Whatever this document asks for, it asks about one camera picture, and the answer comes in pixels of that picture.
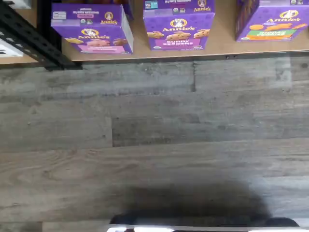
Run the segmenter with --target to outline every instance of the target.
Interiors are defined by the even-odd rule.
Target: black metal shelf frame
[[[50,27],[52,1],[38,0],[37,28],[0,0],[0,38],[47,70],[81,69],[61,52],[61,37]]]

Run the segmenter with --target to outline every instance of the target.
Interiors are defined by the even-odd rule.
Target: gray wood-look floor
[[[84,68],[0,70],[0,232],[309,218],[309,58]]]

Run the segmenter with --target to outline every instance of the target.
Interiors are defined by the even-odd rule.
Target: pink label
[[[85,45],[78,45],[79,48],[88,53],[110,53],[110,54],[121,54],[125,52],[122,46],[105,46],[105,47],[90,47]]]
[[[93,14],[78,14],[77,17],[78,18],[93,18],[94,15]]]
[[[155,44],[162,49],[193,49],[198,47],[200,44],[200,39],[187,39],[187,40],[155,40]]]

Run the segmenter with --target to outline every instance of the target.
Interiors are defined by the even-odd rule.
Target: product box
[[[246,0],[237,0],[237,7],[240,9]]]
[[[214,16],[214,0],[144,0],[150,49],[205,49]]]
[[[122,4],[129,19],[133,19],[134,0],[62,0],[62,3],[76,4]]]
[[[309,0],[246,0],[236,23],[237,41],[290,41],[309,23]]]
[[[122,5],[54,3],[52,27],[84,53],[133,53],[133,35]]]
[[[31,0],[4,0],[13,9],[31,9]]]
[[[23,55],[23,52],[19,51],[17,48],[0,39],[0,58],[22,57]]]

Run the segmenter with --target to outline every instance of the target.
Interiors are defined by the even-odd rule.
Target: shelf
[[[142,20],[142,4],[136,4],[135,20],[131,24],[134,35],[133,55],[85,54],[63,41],[63,53],[73,61],[120,60],[143,58],[170,58],[216,56],[272,52],[309,51],[309,32],[303,31],[290,42],[236,42],[236,0],[217,0],[216,16],[206,49],[203,51],[150,51]]]
[[[31,23],[34,27],[37,25],[37,10],[36,10],[36,1],[33,0],[32,9],[17,9],[18,12],[24,19]],[[1,64],[23,64],[23,63],[36,63],[37,61],[28,55],[24,54],[23,57],[9,57],[9,58],[0,58]]]

